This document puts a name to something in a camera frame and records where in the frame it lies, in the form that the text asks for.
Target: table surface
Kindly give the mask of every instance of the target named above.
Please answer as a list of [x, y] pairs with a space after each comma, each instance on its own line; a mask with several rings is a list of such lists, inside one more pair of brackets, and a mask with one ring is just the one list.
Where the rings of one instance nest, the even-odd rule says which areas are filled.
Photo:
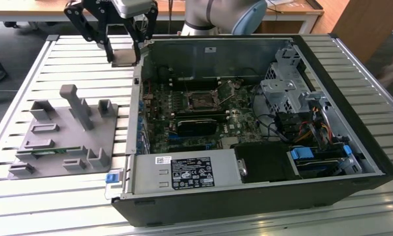
[[[113, 49], [130, 47], [129, 37], [110, 38]], [[393, 100], [327, 35], [303, 40], [393, 162]], [[319, 90], [309, 71], [306, 76]], [[105, 199], [105, 174], [6, 180], [33, 118], [26, 110], [39, 99], [66, 106], [58, 94], [62, 84], [75, 84], [89, 105], [98, 99], [119, 105], [111, 169], [123, 167], [131, 78], [133, 69], [111, 68], [105, 51], [81, 36], [46, 41], [0, 124], [0, 235], [393, 235], [393, 181], [326, 207], [134, 228]]]
[[[63, 14], [63, 6], [67, 0], [0, 0], [0, 16], [59, 16]], [[158, 14], [167, 15], [167, 0], [157, 0]], [[281, 4], [275, 7], [269, 6], [283, 15], [321, 15], [322, 10], [314, 10], [306, 0], [294, 0], [293, 3]], [[173, 4], [173, 15], [185, 14], [183, 0], [175, 0]], [[275, 12], [269, 10], [266, 15], [274, 15]]]

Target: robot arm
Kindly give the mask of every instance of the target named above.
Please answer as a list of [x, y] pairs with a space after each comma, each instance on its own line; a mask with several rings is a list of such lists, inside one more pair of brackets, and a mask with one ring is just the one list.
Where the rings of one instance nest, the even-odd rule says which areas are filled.
[[[94, 29], [87, 23], [82, 10], [95, 17]], [[185, 25], [181, 35], [210, 35], [214, 27], [235, 35], [254, 32], [266, 11], [265, 0], [186, 0]], [[106, 51], [107, 62], [117, 65], [135, 65], [139, 62], [139, 44], [153, 36], [157, 20], [155, 0], [70, 0], [63, 13], [87, 42], [95, 41]], [[133, 17], [143, 14], [147, 18], [145, 30], [135, 26]], [[117, 62], [107, 38], [107, 25], [122, 24], [133, 40], [134, 58]]]
[[265, 0], [186, 0], [181, 35], [211, 35], [214, 27], [233, 35], [251, 34], [266, 12]]
[[[82, 10], [86, 9], [95, 17], [97, 29], [87, 23]], [[107, 38], [107, 25], [122, 24], [133, 40], [135, 65], [139, 62], [139, 43], [153, 36], [157, 20], [157, 2], [154, 0], [70, 0], [63, 13], [87, 42], [95, 41], [97, 46], [105, 49], [107, 62], [115, 59]], [[133, 17], [143, 14], [147, 18], [145, 30], [139, 30]]]

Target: warning label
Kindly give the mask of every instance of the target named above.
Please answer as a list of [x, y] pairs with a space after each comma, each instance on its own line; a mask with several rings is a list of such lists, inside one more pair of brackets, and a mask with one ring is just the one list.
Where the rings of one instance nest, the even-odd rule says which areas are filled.
[[170, 160], [174, 190], [214, 186], [209, 157]]

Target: green circuit board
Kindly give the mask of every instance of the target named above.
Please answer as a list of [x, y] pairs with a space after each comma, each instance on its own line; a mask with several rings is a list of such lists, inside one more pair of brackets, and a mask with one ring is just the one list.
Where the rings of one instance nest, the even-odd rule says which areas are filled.
[[[221, 139], [226, 137], [234, 137], [233, 140], [239, 143], [259, 141], [262, 134], [250, 108], [251, 89], [253, 85], [239, 86], [233, 79], [221, 79], [221, 85], [211, 91], [187, 93], [173, 91], [166, 85], [151, 84], [150, 90], [145, 89], [150, 152], [175, 152], [181, 150], [181, 147], [189, 150], [193, 150], [193, 147], [205, 150], [223, 149], [227, 147], [223, 147]], [[197, 96], [199, 100], [191, 102], [193, 96]], [[171, 113], [189, 109], [190, 103], [193, 109], [226, 110], [227, 119], [218, 123], [213, 135], [177, 136], [174, 128], [177, 120], [171, 117]]]

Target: wooden cabinet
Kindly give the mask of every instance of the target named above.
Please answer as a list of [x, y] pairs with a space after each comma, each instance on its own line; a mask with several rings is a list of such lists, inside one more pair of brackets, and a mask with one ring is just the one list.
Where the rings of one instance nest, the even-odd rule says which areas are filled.
[[315, 0], [323, 8], [311, 33], [335, 33], [362, 63], [393, 30], [393, 0]]

